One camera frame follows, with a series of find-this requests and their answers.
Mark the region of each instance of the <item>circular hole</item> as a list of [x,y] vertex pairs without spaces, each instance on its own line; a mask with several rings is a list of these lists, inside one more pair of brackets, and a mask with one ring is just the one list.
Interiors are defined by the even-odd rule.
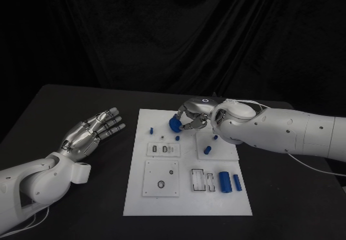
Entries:
[[161,189],[164,187],[164,181],[158,181],[157,186]]

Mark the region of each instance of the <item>blue cylinder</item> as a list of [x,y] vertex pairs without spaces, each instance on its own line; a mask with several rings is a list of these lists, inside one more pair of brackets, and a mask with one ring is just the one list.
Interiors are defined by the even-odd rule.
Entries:
[[234,182],[236,191],[242,191],[242,185],[240,185],[240,181],[239,181],[237,174],[234,174],[234,175],[232,176],[232,178],[233,178],[233,182]]
[[219,185],[220,185],[220,191],[226,194],[232,192],[232,186],[230,186],[230,179],[229,179],[229,172],[222,171],[217,173],[219,177]]
[[203,150],[203,154],[206,154],[206,155],[207,155],[207,154],[209,154],[209,152],[210,152],[210,150],[211,150],[211,147],[210,147],[210,146],[207,146],[207,147],[206,147],[206,149]]

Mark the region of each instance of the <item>black backdrop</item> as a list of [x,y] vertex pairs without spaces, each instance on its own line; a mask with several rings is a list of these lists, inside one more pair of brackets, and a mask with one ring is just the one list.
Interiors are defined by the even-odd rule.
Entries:
[[44,84],[346,116],[344,0],[17,0],[1,11],[1,135]]

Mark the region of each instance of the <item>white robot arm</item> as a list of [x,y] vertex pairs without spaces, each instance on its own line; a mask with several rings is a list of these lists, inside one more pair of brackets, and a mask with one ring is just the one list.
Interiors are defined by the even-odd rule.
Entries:
[[[125,124],[115,126],[121,120],[115,117],[118,113],[113,107],[79,122],[56,152],[0,171],[0,234],[63,197],[70,182],[87,182],[90,165],[77,161],[93,152],[99,141],[125,127]],[[20,192],[31,199],[25,206],[21,206]]]
[[271,152],[346,162],[346,118],[278,108],[256,112],[240,102],[258,104],[233,99],[217,104],[204,97],[191,98],[178,108],[175,118],[185,112],[193,121],[180,130],[203,128],[209,119],[213,133],[230,144],[245,142]]

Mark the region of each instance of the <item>table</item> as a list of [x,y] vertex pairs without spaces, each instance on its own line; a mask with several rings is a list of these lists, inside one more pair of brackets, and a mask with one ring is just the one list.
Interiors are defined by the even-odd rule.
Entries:
[[[90,164],[87,183],[72,184],[50,206],[44,222],[7,239],[346,239],[346,194],[335,177],[245,143],[236,149],[253,216],[122,216],[138,110],[177,110],[190,97],[41,87],[1,142],[0,170],[44,158],[77,121],[111,107],[119,110],[125,128],[83,160]],[[259,102],[272,108],[292,108],[285,102]],[[322,158],[298,159],[330,171]]]

